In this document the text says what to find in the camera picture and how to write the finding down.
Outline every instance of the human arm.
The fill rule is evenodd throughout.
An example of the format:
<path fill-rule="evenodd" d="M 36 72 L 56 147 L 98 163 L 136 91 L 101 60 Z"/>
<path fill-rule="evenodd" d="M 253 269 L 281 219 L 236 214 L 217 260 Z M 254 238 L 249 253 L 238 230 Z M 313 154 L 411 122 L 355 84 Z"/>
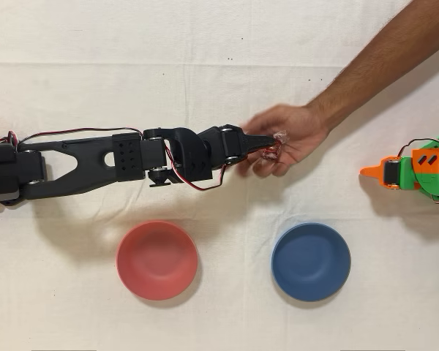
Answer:
<path fill-rule="evenodd" d="M 307 105 L 279 105 L 259 113 L 244 126 L 251 134 L 286 130 L 290 141 L 277 162 L 253 154 L 238 166 L 240 174 L 246 175 L 250 167 L 262 177 L 286 174 L 352 112 L 438 50 L 439 0 L 412 0 Z"/>

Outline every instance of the red bowl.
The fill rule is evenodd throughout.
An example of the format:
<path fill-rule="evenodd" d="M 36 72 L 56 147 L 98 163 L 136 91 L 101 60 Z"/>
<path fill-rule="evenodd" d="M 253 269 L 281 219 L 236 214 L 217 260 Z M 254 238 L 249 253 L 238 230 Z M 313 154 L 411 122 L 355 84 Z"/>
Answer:
<path fill-rule="evenodd" d="M 149 300 L 182 293 L 197 272 L 195 243 L 180 227 L 144 222 L 130 230 L 117 249 L 117 271 L 125 287 Z"/>

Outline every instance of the small object in hand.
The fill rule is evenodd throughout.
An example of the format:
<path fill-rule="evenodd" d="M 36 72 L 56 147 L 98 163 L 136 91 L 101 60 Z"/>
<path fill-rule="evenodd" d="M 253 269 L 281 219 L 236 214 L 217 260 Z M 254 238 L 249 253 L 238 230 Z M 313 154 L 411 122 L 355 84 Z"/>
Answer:
<path fill-rule="evenodd" d="M 269 161 L 277 161 L 279 159 L 282 147 L 289 139 L 286 131 L 273 134 L 273 138 L 276 140 L 275 145 L 266 148 L 262 153 L 262 158 Z"/>

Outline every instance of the orange plastic part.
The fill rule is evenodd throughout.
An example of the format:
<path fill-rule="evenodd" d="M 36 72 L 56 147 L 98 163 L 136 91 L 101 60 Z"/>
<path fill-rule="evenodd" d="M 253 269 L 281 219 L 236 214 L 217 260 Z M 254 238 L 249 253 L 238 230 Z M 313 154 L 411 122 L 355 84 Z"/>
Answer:
<path fill-rule="evenodd" d="M 379 180 L 379 184 L 381 186 L 384 186 L 385 188 L 388 188 L 388 189 L 400 189 L 400 187 L 398 185 L 386 184 L 383 181 L 383 168 L 384 168 L 385 163 L 387 161 L 395 160 L 395 159 L 399 159 L 399 157 L 396 157 L 396 156 L 386 157 L 385 159 L 382 159 L 380 161 L 380 165 L 364 167 L 364 168 L 362 168 L 359 171 L 359 174 L 361 174 L 363 176 L 366 176 L 366 177 L 371 177 L 371 178 L 378 179 Z"/>
<path fill-rule="evenodd" d="M 416 148 L 411 157 L 415 173 L 439 173 L 439 148 Z"/>

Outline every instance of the red wire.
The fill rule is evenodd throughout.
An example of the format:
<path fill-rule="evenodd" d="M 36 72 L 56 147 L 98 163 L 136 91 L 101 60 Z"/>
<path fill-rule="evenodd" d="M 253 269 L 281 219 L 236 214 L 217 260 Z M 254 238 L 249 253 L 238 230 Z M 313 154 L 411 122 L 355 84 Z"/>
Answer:
<path fill-rule="evenodd" d="M 142 132 L 139 129 L 136 128 L 131 128 L 131 127 L 119 127 L 119 128 L 77 128 L 77 129 L 67 129 L 67 130 L 57 130 L 57 131 L 53 131 L 53 132 L 41 132 L 41 133 L 36 133 L 33 135 L 29 135 L 28 137 L 25 137 L 24 139 L 22 139 L 22 141 L 20 141 L 18 143 L 18 145 L 20 145 L 21 143 L 23 143 L 26 140 L 32 139 L 34 137 L 42 137 L 44 135 L 60 135 L 60 134 L 70 134 L 70 133 L 76 133 L 76 132 L 110 132 L 113 130 L 133 130 L 135 132 L 137 132 L 140 135 L 143 135 Z"/>
<path fill-rule="evenodd" d="M 8 132 L 8 136 L 0 138 L 0 143 L 3 141 L 6 141 L 7 143 L 12 144 L 13 146 L 16 146 L 18 144 L 18 137 L 16 136 L 15 132 L 10 130 Z"/>
<path fill-rule="evenodd" d="M 177 170 L 177 168 L 176 168 L 176 166 L 174 165 L 174 158 L 173 158 L 173 155 L 172 155 L 172 153 L 170 152 L 170 149 L 168 148 L 168 146 L 165 146 L 166 147 L 166 153 L 168 154 L 168 157 L 169 157 L 169 160 L 170 160 L 170 166 L 172 167 L 172 169 L 173 169 L 173 171 L 176 173 L 176 175 L 185 183 L 185 184 L 188 184 L 188 185 L 190 185 L 193 189 L 196 189 L 196 190 L 200 190 L 201 192 L 204 192 L 204 191 L 206 191 L 206 190 L 211 190 L 211 189 L 214 189 L 214 188 L 217 188 L 217 187 L 219 187 L 219 186 L 222 186 L 222 179 L 223 179 L 223 176 L 225 175 L 225 171 L 226 171 L 226 168 L 227 168 L 227 166 L 226 165 L 223 165 L 222 167 L 221 167 L 221 172 L 220 172 L 220 174 L 219 174 L 219 184 L 217 184 L 217 185 L 213 185 L 213 186 L 209 186 L 208 188 L 201 188 L 201 187 L 199 187 L 199 186 L 196 186 L 195 184 L 193 184 L 191 181 L 188 181 L 186 178 L 184 178 L 182 175 L 181 175 L 181 173 Z"/>

